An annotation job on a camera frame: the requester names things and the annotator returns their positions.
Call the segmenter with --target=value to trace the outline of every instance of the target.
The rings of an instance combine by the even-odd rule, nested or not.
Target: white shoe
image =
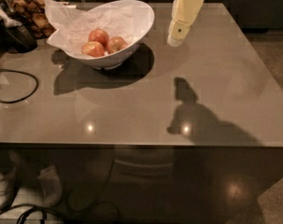
[[[45,205],[48,207],[57,205],[62,198],[63,188],[56,167],[50,165],[42,169],[37,179],[41,184]]]
[[[17,185],[17,167],[14,166],[9,173],[0,173],[0,210],[9,208],[15,198]]]

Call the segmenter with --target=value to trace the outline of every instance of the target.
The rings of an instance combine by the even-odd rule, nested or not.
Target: robotic arm
[[[203,3],[204,0],[174,0],[167,40],[170,46],[183,43]]]

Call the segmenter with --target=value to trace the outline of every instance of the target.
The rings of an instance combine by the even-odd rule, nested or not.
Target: cable
[[[39,82],[38,82],[37,77],[35,77],[34,75],[32,75],[30,73],[23,72],[23,71],[10,70],[10,69],[0,69],[0,72],[11,72],[11,73],[23,74],[23,75],[26,75],[28,77],[31,77],[35,81],[35,87],[28,95],[22,97],[21,99],[17,99],[17,100],[13,100],[13,101],[4,101],[4,100],[0,99],[0,103],[13,104],[13,103],[23,101],[23,100],[27,99],[28,97],[30,97],[32,94],[34,94],[36,92],[38,86],[39,86]]]
[[[26,219],[31,214],[33,214],[34,212],[41,212],[42,218],[40,219],[40,223],[45,223],[45,220],[47,220],[47,213],[56,216],[60,220],[67,220],[67,216],[58,212],[58,211],[52,210],[48,207],[38,206],[38,205],[30,204],[30,203],[24,203],[24,204],[18,204],[18,205],[11,206],[8,210],[1,211],[0,216],[3,215],[6,212],[13,210],[13,209],[22,208],[22,207],[31,207],[31,208],[28,209],[27,211],[23,212],[19,216],[19,218],[17,220],[17,224],[24,224]]]
[[[94,208],[96,208],[96,206],[98,205],[101,205],[101,204],[104,204],[104,203],[110,203],[112,204],[115,209],[117,210],[117,215],[118,215],[118,218],[120,218],[121,214],[120,214],[120,209],[114,204],[114,203],[111,203],[111,202],[106,202],[106,201],[102,201],[102,202],[99,202],[101,196],[103,195],[105,189],[106,189],[106,186],[110,180],[110,177],[112,175],[112,170],[113,170],[113,167],[114,167],[114,158],[112,159],[112,162],[111,162],[111,165],[110,165],[110,168],[109,168],[109,171],[108,171],[108,175],[106,177],[106,180],[105,180],[105,183],[101,189],[101,192],[100,194],[85,208],[83,209],[80,209],[80,210],[76,210],[74,208],[72,208],[69,204],[69,196],[71,194],[71,191],[69,191],[67,194],[66,194],[66,201],[65,201],[65,205],[66,205],[66,208],[67,208],[67,211],[68,212],[72,212],[73,214],[77,215],[77,216],[83,216],[85,215],[86,213],[90,213]]]
[[[107,175],[106,180],[105,180],[105,184],[103,185],[100,194],[86,208],[84,208],[82,210],[75,210],[72,207],[70,207],[70,205],[68,203],[68,198],[69,198],[71,192],[66,194],[65,205],[66,205],[66,209],[67,209],[67,214],[69,214],[69,212],[71,211],[71,212],[73,212],[73,214],[77,215],[77,217],[83,217],[83,215],[86,215],[87,213],[92,212],[99,205],[110,204],[117,211],[118,220],[121,219],[121,211],[118,208],[118,206],[116,206],[114,203],[108,202],[108,201],[101,201],[101,202],[99,202],[99,199],[103,195],[103,193],[104,193],[104,191],[106,189],[106,186],[107,186],[107,184],[108,184],[108,182],[110,180],[113,167],[114,167],[114,158],[112,159],[112,162],[111,162],[111,165],[110,165],[110,168],[109,168],[109,171],[108,171],[108,175]],[[59,218],[62,221],[66,221],[67,222],[67,221],[70,220],[70,216],[67,216],[67,215],[65,215],[63,213],[60,213],[60,212],[55,211],[55,210],[53,210],[51,208],[48,208],[48,207],[38,206],[38,205],[35,205],[35,204],[30,204],[30,203],[23,203],[23,204],[17,204],[17,205],[11,206],[7,210],[1,211],[0,212],[0,216],[3,215],[6,212],[9,212],[9,211],[13,210],[13,209],[22,208],[22,207],[31,207],[31,208],[28,209],[27,211],[23,212],[19,216],[16,224],[24,224],[25,221],[27,220],[27,218],[31,214],[33,214],[34,212],[40,212],[42,214],[42,218],[39,220],[40,224],[44,224],[45,221],[47,220],[47,213],[49,213],[49,214],[51,214],[53,216],[56,216],[57,218]]]

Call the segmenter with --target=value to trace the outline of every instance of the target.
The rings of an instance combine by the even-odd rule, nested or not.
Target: white bowl
[[[97,69],[113,69],[122,64],[129,58],[140,46],[142,38],[149,32],[154,22],[154,12],[148,4],[137,0],[120,0],[111,3],[103,4],[92,9],[90,12],[98,12],[99,9],[110,7],[131,7],[133,12],[133,42],[125,49],[122,49],[113,54],[107,54],[103,57],[93,58],[84,57],[78,58],[74,53],[66,51],[65,53],[76,60],[90,65]]]

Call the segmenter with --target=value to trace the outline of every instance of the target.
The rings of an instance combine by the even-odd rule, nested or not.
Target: table top
[[[204,4],[184,44],[167,45],[171,4],[120,67],[99,71],[38,40],[0,68],[37,76],[0,104],[0,143],[283,147],[283,92],[223,4]],[[92,7],[94,4],[83,4]],[[0,74],[17,98],[29,77]]]

